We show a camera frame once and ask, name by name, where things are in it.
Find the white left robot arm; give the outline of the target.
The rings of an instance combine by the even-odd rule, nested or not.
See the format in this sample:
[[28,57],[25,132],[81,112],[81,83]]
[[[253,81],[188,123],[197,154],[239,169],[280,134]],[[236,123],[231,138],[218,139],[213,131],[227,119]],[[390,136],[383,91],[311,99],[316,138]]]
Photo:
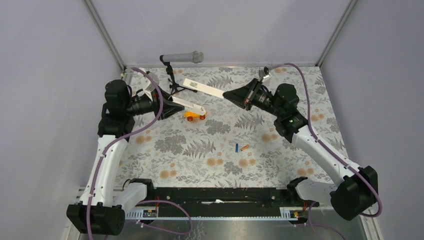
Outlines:
[[98,125],[93,169],[78,203],[70,204],[66,210],[66,216],[77,230],[91,240],[94,235],[119,235],[130,210],[139,202],[148,206],[156,199],[152,180],[143,178],[131,179],[128,187],[113,198],[113,181],[135,125],[134,116],[154,113],[154,121],[157,121],[185,109],[161,88],[132,96],[131,87],[121,79],[107,83],[104,95],[106,102]]

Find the white remote control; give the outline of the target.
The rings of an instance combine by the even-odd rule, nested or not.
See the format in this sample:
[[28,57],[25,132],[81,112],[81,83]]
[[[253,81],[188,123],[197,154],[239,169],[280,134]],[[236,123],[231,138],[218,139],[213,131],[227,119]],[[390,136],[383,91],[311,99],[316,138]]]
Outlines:
[[189,102],[187,100],[184,100],[175,96],[171,96],[171,99],[174,103],[182,105],[186,112],[192,112],[200,116],[204,116],[207,113],[206,109],[201,105]]

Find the white remote battery cover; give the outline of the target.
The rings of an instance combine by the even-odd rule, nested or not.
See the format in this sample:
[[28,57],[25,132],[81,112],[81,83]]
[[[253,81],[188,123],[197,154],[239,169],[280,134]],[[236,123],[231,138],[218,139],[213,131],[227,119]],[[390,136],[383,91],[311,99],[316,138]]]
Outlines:
[[223,90],[220,90],[218,88],[212,87],[212,86],[208,86],[205,85],[203,83],[185,78],[182,85],[186,88],[192,89],[192,90],[196,90],[205,94],[208,94],[210,96],[214,96],[220,99],[223,99]]

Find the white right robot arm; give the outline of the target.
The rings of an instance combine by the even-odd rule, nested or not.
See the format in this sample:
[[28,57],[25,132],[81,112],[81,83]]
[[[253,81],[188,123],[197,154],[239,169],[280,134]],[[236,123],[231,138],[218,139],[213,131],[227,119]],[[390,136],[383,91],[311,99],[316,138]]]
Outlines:
[[292,84],[280,84],[270,93],[258,79],[247,85],[225,91],[223,98],[249,111],[257,107],[276,117],[278,134],[307,153],[330,177],[332,183],[307,177],[292,180],[287,201],[293,206],[306,201],[330,205],[344,220],[350,221],[378,202],[378,173],[371,166],[361,167],[340,154],[310,125],[298,111],[299,97]]

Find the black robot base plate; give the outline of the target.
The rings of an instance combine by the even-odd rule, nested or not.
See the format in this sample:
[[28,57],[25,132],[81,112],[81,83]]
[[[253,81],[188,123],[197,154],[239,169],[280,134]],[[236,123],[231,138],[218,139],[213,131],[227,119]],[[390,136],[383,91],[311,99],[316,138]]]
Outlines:
[[282,207],[308,213],[311,200],[303,200],[292,186],[278,187],[154,187],[152,180],[133,178],[124,182],[122,189],[128,190],[131,184],[142,183],[147,186],[146,198],[138,207],[176,207],[186,216],[186,209],[197,206],[234,206],[253,205]]

